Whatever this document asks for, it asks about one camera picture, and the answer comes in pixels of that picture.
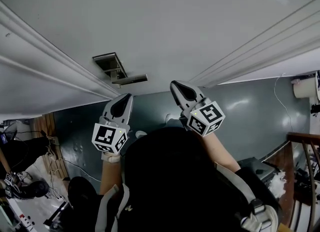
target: backpack strap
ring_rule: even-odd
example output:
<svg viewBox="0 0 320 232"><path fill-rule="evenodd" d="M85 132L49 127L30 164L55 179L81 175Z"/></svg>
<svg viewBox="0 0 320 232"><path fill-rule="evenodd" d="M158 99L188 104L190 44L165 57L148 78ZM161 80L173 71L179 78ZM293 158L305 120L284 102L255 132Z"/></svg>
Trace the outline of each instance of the backpack strap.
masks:
<svg viewBox="0 0 320 232"><path fill-rule="evenodd" d="M250 216L241 218L241 227L250 232L276 232L278 216L274 208L264 205L261 200L257 199L249 185L241 177L218 163L215 163L215 167L242 192L252 207Z"/></svg>

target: person's right arm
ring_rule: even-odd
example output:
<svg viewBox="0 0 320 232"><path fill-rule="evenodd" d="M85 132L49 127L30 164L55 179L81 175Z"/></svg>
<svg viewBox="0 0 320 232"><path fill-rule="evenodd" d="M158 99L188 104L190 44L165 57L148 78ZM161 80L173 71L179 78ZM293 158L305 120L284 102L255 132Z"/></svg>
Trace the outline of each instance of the person's right arm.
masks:
<svg viewBox="0 0 320 232"><path fill-rule="evenodd" d="M224 148L215 133L211 133L205 137L198 136L198 138L213 162L217 162L234 173L240 169L237 161Z"/></svg>

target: floor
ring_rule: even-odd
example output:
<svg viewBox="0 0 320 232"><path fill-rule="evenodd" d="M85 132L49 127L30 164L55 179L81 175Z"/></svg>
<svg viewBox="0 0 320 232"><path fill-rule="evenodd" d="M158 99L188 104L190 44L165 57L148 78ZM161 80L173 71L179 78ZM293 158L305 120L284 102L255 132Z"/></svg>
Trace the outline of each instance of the floor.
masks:
<svg viewBox="0 0 320 232"><path fill-rule="evenodd" d="M276 79L265 79L215 86L203 89L212 101L217 101L226 115L217 136L227 150L237 159L267 155L286 140L292 131L286 110L274 95ZM289 78L280 78L276 84L278 98L287 107L293 130L309 132L309 99L296 99ZM65 159L81 166L93 177L100 179L102 172L101 154L91 143L94 123L99 121L106 103L97 103L54 113L56 132L62 155ZM179 117L181 110L176 106L170 92L136 96L130 126L130 141L137 130L151 132L165 124L168 113ZM71 177L83 176L99 189L99 182L88 178L79 168L67 163Z"/></svg>

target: white wall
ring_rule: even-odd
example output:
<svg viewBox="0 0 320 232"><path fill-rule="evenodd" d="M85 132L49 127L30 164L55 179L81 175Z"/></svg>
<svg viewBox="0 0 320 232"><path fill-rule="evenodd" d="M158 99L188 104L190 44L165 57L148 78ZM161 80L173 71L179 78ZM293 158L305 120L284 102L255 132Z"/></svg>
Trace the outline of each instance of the white wall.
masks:
<svg viewBox="0 0 320 232"><path fill-rule="evenodd" d="M221 83L252 63L320 35L316 25L310 26L320 15L309 17L319 4L304 7L312 0L2 1L99 79L108 80L92 57L108 52L117 52L129 76L148 74L148 82L119 90L132 94L168 91L177 79ZM300 32L309 26L310 32ZM298 31L304 35L288 38ZM236 64L244 53L256 53L258 44L263 43L257 48L261 51L280 37L286 38L284 46Z"/></svg>
<svg viewBox="0 0 320 232"><path fill-rule="evenodd" d="M316 48L285 61L234 78L223 84L264 78L276 78L281 76L283 73L285 73L284 76L296 76L317 70L320 70L320 48Z"/></svg>
<svg viewBox="0 0 320 232"><path fill-rule="evenodd" d="M0 121L111 100L118 93L0 2Z"/></svg>

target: person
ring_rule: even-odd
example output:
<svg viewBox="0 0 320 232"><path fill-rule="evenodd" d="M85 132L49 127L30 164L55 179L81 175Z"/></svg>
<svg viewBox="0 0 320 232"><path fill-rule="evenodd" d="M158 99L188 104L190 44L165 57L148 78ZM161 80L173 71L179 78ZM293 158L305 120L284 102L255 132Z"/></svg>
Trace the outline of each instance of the person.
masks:
<svg viewBox="0 0 320 232"><path fill-rule="evenodd" d="M168 124L174 126L128 147L123 180L120 158L104 154L96 232L277 230L281 208L250 168L241 168L214 133L201 137L173 120ZM273 216L275 211L272 226L244 228L255 206L217 166L241 178Z"/></svg>

